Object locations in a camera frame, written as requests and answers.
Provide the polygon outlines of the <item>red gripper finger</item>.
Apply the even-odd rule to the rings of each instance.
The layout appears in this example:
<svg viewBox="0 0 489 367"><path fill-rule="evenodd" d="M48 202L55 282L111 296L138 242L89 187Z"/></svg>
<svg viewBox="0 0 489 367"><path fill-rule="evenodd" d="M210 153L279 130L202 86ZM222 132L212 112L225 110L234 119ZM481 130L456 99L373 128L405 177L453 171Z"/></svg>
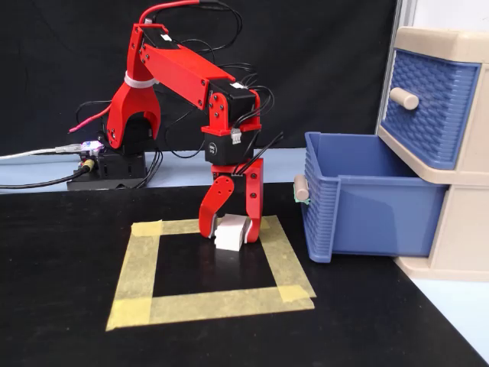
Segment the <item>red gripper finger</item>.
<svg viewBox="0 0 489 367"><path fill-rule="evenodd" d="M246 243L256 242L261 229L263 210L263 177L260 171L250 171L246 175L245 209L250 219L250 226L245 235Z"/></svg>
<svg viewBox="0 0 489 367"><path fill-rule="evenodd" d="M230 176L218 176L204 196L199 208L199 231L203 237L212 238L217 222L217 212L234 191Z"/></svg>

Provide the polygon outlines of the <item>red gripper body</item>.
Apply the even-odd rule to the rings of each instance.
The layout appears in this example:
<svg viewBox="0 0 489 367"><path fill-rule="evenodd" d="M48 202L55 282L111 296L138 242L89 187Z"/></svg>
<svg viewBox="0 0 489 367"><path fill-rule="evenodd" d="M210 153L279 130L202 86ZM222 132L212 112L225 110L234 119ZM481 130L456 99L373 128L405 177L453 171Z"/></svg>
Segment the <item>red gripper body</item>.
<svg viewBox="0 0 489 367"><path fill-rule="evenodd" d="M245 204L246 204L246 173L250 171L260 171L261 176L263 177L263 172L264 172L264 160L262 158L258 158L253 164L250 165L250 167L240 175L233 175L232 172L235 169L234 165L228 165L228 166L217 166L217 165L212 165L211 166L211 172L213 174L213 178L216 179L219 175L226 175L230 176L232 180L234 181L235 184L235 189L233 191L233 194L231 195L231 198L233 200L238 200L240 204L243 205L243 209L245 209Z"/></svg>

